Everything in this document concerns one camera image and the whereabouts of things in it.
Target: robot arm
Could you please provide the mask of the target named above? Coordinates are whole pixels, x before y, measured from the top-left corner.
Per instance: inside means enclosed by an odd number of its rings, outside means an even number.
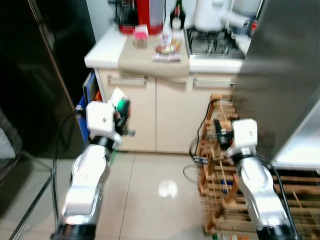
[[[236,167],[239,189],[245,197],[259,239],[300,239],[295,236],[283,204],[274,190],[270,171],[257,156],[257,122],[253,119],[234,121],[232,132],[225,132],[219,125],[215,122],[219,144],[227,149],[227,157],[232,159]]]
[[[58,231],[51,239],[95,239],[111,154],[121,144],[122,135],[128,133],[129,112],[130,101],[118,88],[107,103],[88,104],[86,117],[92,141],[73,163]]]

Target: tile floor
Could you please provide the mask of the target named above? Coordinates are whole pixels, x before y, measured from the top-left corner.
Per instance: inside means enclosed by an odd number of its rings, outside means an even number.
[[[48,159],[41,160],[48,165]],[[68,188],[72,160],[58,164],[60,207]],[[210,240],[203,234],[203,215],[197,187],[188,182],[183,167],[188,156],[117,153],[104,187],[104,204],[97,240]],[[196,178],[196,170],[188,170]],[[21,161],[0,186],[0,239],[9,239],[37,192],[49,177],[45,169]],[[22,240],[45,240],[54,229],[51,188],[32,213]]]

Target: white countertop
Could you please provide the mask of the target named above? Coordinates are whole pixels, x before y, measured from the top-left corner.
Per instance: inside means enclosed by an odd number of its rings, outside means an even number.
[[[182,37],[183,31],[175,33]],[[104,34],[99,42],[84,57],[88,68],[118,69],[118,60],[127,40],[127,35],[119,32],[116,25]],[[247,36],[236,38],[239,48],[246,54],[251,39]],[[229,73],[237,74],[243,64],[243,59],[199,59],[190,58],[191,73]]]

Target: white kettle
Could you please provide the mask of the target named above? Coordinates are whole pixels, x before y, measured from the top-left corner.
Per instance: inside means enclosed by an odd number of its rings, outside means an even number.
[[[197,0],[194,27],[198,31],[218,32],[225,28],[226,22],[237,28],[246,28],[250,18],[230,11],[232,0]]]

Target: orange object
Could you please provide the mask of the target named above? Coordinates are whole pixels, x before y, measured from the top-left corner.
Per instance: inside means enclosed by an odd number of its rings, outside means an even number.
[[[98,90],[98,92],[96,93],[94,100],[96,100],[97,102],[102,102],[100,90]]]

